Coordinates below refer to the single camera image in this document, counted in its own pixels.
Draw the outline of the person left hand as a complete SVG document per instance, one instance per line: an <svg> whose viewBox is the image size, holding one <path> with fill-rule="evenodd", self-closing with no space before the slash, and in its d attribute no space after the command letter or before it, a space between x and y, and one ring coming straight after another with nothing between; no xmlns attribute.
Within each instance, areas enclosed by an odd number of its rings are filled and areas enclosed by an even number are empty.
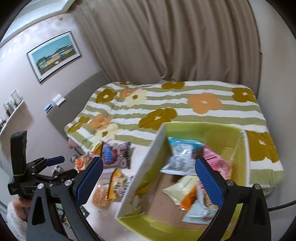
<svg viewBox="0 0 296 241"><path fill-rule="evenodd" d="M12 204L16 214L24 221L28 220L28 215L25 211L26 208L30 208L32 201L24 199L22 197L15 197L12 200Z"/></svg>

